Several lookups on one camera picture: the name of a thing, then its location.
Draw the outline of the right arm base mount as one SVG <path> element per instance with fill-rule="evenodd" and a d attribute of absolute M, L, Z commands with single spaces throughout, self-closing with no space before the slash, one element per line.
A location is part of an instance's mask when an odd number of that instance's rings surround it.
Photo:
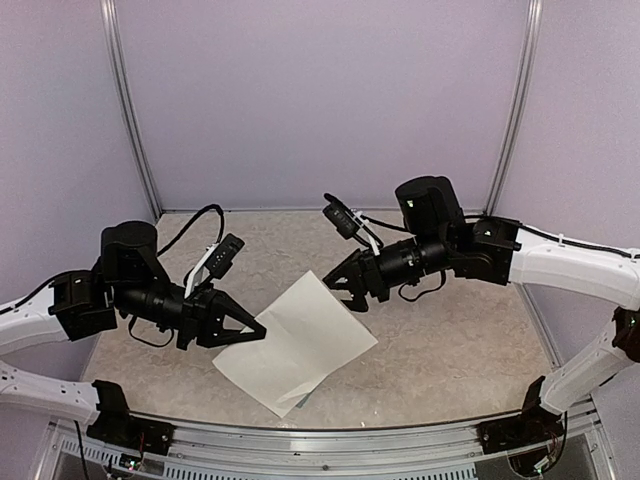
<path fill-rule="evenodd" d="M 544 379 L 541 376 L 529 386 L 518 414 L 484 421 L 477 426 L 484 454 L 517 449 L 564 434 L 562 416 L 541 406 L 540 392 Z"/>

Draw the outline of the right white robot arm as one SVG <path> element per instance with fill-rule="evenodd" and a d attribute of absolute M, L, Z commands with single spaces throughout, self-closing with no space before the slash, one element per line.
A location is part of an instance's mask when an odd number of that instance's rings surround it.
<path fill-rule="evenodd" d="M 599 334 L 552 373 L 533 383 L 511 433 L 523 444 L 546 432 L 551 418 L 639 361 L 639 252 L 552 234 L 515 219 L 468 216 L 445 176 L 420 176 L 395 190 L 408 238 L 384 244 L 373 219 L 326 194 L 324 215 L 345 239 L 369 238 L 323 279 L 348 294 L 345 306 L 365 312 L 368 301 L 386 302 L 393 289 L 424 277 L 521 288 L 537 287 L 609 306 Z"/>

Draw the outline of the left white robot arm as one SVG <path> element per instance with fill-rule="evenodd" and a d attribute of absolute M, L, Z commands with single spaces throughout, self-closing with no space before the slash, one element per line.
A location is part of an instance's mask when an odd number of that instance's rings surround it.
<path fill-rule="evenodd" d="M 230 269 L 243 240 L 227 234 L 192 268 L 186 285 L 171 281 L 160 262 L 158 232 L 126 221 L 101 233 L 89 270 L 54 275 L 1 307 L 1 355 L 83 341 L 118 326 L 118 317 L 144 320 L 169 333 L 185 351 L 262 340 L 266 329 L 228 293 L 214 287 Z M 66 381 L 1 364 L 1 401 L 102 430 L 121 445 L 140 434 L 122 388 L 109 381 Z"/>

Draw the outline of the ornate bordered letter sheet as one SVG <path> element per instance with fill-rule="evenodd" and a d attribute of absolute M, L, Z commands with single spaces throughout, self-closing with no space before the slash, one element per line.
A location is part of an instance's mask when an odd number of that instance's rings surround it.
<path fill-rule="evenodd" d="M 257 321 L 266 328 L 265 338 L 225 348 L 213 365 L 280 418 L 333 372 L 378 343 L 311 271 Z"/>

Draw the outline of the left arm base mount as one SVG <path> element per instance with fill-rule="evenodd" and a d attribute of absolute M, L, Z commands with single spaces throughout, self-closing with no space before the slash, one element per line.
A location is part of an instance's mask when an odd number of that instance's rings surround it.
<path fill-rule="evenodd" d="M 98 417 L 87 427 L 89 438 L 142 453 L 168 455 L 174 425 L 133 415 L 116 383 L 95 380 L 91 386 L 98 395 Z"/>

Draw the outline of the teal paper envelope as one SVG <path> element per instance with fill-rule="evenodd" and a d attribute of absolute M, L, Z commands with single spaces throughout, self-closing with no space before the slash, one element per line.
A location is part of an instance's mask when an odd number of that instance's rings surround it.
<path fill-rule="evenodd" d="M 295 407 L 297 409 L 302 409 L 306 403 L 309 401 L 310 397 L 312 395 L 312 392 L 307 393 L 306 395 L 304 395 L 295 405 Z"/>

